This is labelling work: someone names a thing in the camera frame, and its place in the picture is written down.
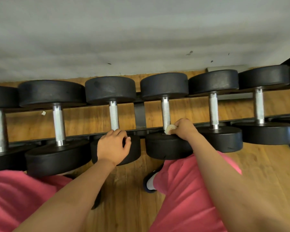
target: small paper scrap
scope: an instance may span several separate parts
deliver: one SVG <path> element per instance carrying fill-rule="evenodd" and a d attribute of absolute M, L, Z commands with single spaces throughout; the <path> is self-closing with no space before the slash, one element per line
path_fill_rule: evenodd
<path fill-rule="evenodd" d="M 164 132 L 165 132 L 165 134 L 170 135 L 170 131 L 172 129 L 176 129 L 176 128 L 177 128 L 177 126 L 175 126 L 175 125 L 169 125 Z"/>

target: hardwood floor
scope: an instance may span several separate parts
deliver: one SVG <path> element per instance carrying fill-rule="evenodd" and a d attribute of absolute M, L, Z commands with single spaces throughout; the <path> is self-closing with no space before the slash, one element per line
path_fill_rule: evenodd
<path fill-rule="evenodd" d="M 204 71 L 185 72 L 188 77 Z M 127 76 L 136 82 L 151 74 Z M 84 84 L 89 78 L 75 78 Z M 17 86 L 17 82 L 0 83 Z M 265 115 L 290 113 L 290 90 L 264 93 Z M 147 127 L 162 126 L 159 101 L 146 102 Z M 209 121 L 208 99 L 185 98 L 170 101 L 171 122 L 186 117 L 193 122 Z M 133 104 L 118 106 L 119 123 L 122 129 L 135 129 Z M 66 135 L 105 132 L 110 129 L 108 106 L 72 108 L 64 110 Z M 252 100 L 219 101 L 220 120 L 253 117 Z M 34 140 L 55 136 L 52 112 L 40 111 L 7 114 L 9 141 Z M 286 145 L 265 146 L 244 143 L 242 150 L 228 153 L 252 180 L 261 194 L 269 199 L 290 220 L 290 149 Z M 147 194 L 142 190 L 143 177 L 156 169 L 162 162 L 146 155 L 142 140 L 141 157 L 130 164 L 116 167 L 103 186 L 103 203 L 91 211 L 84 224 L 84 231 L 147 231 L 161 207 L 164 196 Z M 91 163 L 78 172 L 84 171 Z"/>

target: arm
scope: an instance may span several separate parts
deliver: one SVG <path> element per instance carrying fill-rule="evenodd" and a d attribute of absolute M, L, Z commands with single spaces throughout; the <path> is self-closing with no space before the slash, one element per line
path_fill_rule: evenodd
<path fill-rule="evenodd" d="M 197 131 L 180 119 L 171 131 L 191 145 L 211 199 L 228 231 L 288 231 L 288 224 Z"/>
<path fill-rule="evenodd" d="M 126 131 L 109 131 L 98 142 L 98 161 L 71 181 L 14 232 L 79 231 L 107 176 L 129 153 L 131 138 Z"/>

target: right hand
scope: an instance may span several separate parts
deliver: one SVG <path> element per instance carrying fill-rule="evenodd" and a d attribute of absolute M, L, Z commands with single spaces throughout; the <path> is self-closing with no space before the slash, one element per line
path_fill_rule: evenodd
<path fill-rule="evenodd" d="M 119 164 L 129 154 L 131 147 L 131 137 L 127 136 L 124 130 L 116 129 L 108 131 L 98 142 L 97 156 L 99 160 L 108 160 L 114 164 Z"/>
<path fill-rule="evenodd" d="M 170 130 L 170 133 L 176 134 L 178 137 L 186 141 L 188 141 L 188 138 L 193 134 L 199 133 L 193 123 L 187 118 L 179 119 L 174 125 L 177 126 L 177 128 Z"/>

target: gray wall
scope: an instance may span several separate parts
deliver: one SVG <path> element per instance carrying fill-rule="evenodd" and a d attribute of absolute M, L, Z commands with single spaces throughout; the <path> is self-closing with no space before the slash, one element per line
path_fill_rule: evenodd
<path fill-rule="evenodd" d="M 0 82 L 289 57 L 290 0 L 0 0 Z"/>

